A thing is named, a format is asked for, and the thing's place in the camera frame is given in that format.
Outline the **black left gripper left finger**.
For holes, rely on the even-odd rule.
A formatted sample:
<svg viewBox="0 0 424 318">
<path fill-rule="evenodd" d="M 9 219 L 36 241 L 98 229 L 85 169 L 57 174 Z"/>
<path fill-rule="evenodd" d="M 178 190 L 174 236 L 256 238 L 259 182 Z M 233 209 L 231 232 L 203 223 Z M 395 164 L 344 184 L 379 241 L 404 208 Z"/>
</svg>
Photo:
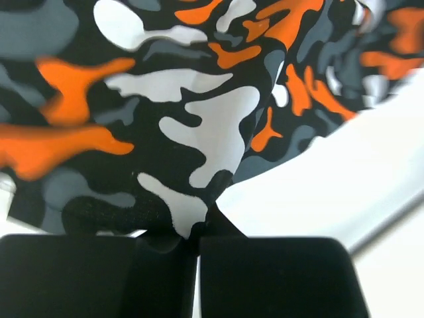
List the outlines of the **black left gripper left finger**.
<svg viewBox="0 0 424 318">
<path fill-rule="evenodd" d="M 188 238 L 5 235 L 1 316 L 189 317 L 198 239 L 198 229 Z"/>
</svg>

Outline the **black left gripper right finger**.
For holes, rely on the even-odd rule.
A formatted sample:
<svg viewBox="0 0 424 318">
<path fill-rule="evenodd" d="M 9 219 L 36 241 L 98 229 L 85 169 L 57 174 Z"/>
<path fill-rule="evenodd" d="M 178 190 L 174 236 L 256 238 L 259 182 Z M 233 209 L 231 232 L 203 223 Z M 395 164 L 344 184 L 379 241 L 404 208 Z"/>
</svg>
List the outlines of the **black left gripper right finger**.
<svg viewBox="0 0 424 318">
<path fill-rule="evenodd" d="M 329 237 L 247 237 L 213 205 L 199 240 L 202 317 L 369 317 L 351 257 Z"/>
</svg>

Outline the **orange camouflage shorts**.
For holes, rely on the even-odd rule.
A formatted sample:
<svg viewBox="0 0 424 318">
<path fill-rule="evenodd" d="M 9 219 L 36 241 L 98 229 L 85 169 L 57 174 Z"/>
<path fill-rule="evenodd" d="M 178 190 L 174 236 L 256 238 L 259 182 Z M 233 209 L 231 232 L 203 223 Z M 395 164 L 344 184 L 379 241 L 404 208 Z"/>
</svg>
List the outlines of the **orange camouflage shorts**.
<svg viewBox="0 0 424 318">
<path fill-rule="evenodd" d="M 422 1 L 2 1 L 7 215 L 191 237 L 422 65 Z"/>
</svg>

